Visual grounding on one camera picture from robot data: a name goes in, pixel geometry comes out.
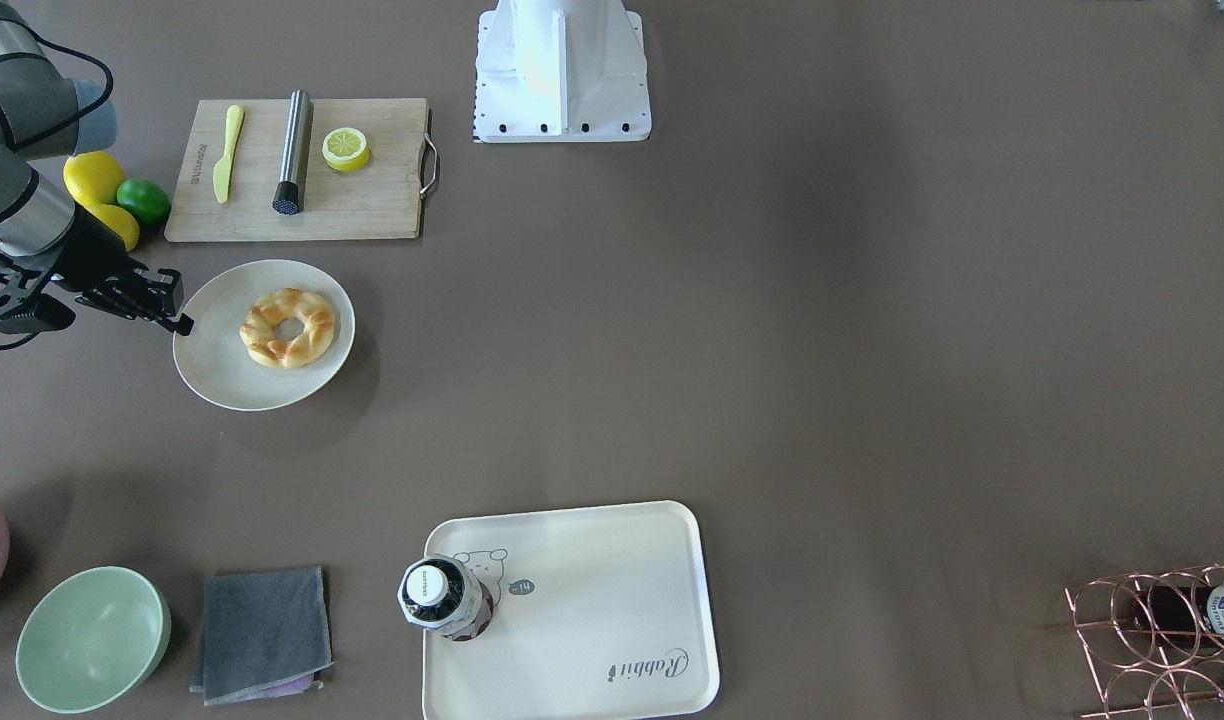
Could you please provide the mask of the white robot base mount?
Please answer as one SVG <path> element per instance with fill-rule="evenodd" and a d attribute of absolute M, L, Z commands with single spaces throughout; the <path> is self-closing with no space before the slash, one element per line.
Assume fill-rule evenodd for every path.
<path fill-rule="evenodd" d="M 479 143 L 652 135 L 643 22 L 621 1 L 499 1 L 479 15 L 475 70 Z"/>

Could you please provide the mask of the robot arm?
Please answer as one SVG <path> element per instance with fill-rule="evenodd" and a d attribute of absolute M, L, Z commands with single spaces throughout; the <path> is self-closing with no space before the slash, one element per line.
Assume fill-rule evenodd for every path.
<path fill-rule="evenodd" d="M 118 231 L 33 168 L 118 136 L 113 77 L 64 77 L 48 47 L 0 1 L 0 333 L 26 340 L 72 324 L 73 310 L 47 291 L 55 284 L 84 306 L 187 336 L 181 274 L 133 260 Z"/>

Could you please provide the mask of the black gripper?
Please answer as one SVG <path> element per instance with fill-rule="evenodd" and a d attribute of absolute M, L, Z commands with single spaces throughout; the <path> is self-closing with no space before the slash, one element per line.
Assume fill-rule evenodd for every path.
<path fill-rule="evenodd" d="M 105 313 L 147 320 L 181 336 L 193 329 L 193 320 L 179 307 L 184 299 L 181 273 L 147 268 L 124 250 L 119 238 L 80 234 L 64 240 L 50 276 L 80 304 Z"/>

